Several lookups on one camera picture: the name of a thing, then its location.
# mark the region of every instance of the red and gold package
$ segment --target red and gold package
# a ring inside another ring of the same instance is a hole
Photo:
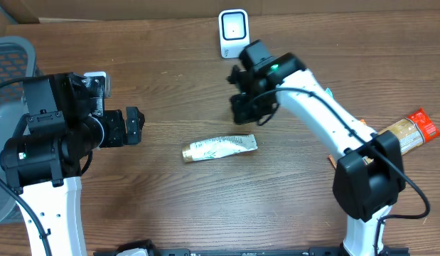
[[[386,131],[391,131],[398,138],[402,155],[440,136],[440,131],[422,108],[383,129],[379,134]],[[331,155],[328,156],[328,160],[336,168],[336,162]]]

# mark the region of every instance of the toothpaste tube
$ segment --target toothpaste tube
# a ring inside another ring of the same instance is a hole
[[[182,148],[183,160],[192,161],[217,159],[257,149],[254,135],[226,136],[194,142]]]

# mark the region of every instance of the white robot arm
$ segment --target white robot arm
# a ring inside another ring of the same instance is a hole
[[[340,117],[366,142],[372,139],[371,134],[376,131],[371,127],[359,122],[344,108],[342,108],[324,89],[318,84],[313,73],[309,70],[299,70],[284,78],[280,88],[299,88],[316,93],[322,97]],[[321,140],[328,148],[334,159],[337,161],[345,156],[346,149],[357,149],[363,144],[355,137],[349,136],[349,131],[334,117],[330,110],[319,100],[307,94],[291,91],[276,92],[278,103],[285,109],[304,122],[304,124]],[[387,215],[392,206],[385,206],[373,217],[364,222],[348,216],[348,229],[343,247],[351,256],[363,255],[372,256],[375,254],[373,243],[375,239],[377,220]],[[382,244],[381,229],[379,235],[378,252],[384,245]]]
[[[0,153],[7,182],[0,179],[0,187],[21,209],[32,255],[86,256],[80,177],[93,149],[140,143],[144,115],[127,107],[125,121],[121,110],[104,109],[110,96],[104,72],[19,78],[0,87],[14,82],[23,82],[28,114]]]

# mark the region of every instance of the wood grain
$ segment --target wood grain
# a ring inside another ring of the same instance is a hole
[[[208,18],[227,9],[244,9],[250,16],[440,10],[439,0],[0,0],[0,4],[26,23],[38,22],[39,18],[99,21]]]
[[[380,130],[423,107],[440,129],[440,11],[250,17],[252,39],[293,52],[358,118]],[[96,151],[82,177],[90,254],[132,240],[193,250],[339,245],[345,214],[331,186],[327,150],[281,110],[264,127],[235,126],[216,18],[9,26],[26,37],[45,73],[105,70],[108,109],[145,115],[138,146]],[[184,164],[181,147],[253,133],[259,149]],[[432,204],[426,220],[391,220],[385,243],[440,255],[440,137],[404,156]],[[419,213],[408,188],[394,213]],[[28,255],[22,224],[0,226],[0,255]]]

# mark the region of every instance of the white device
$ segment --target white device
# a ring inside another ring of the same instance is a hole
[[[242,9],[222,11],[218,16],[220,27],[221,56],[238,58],[249,45],[248,14]]]

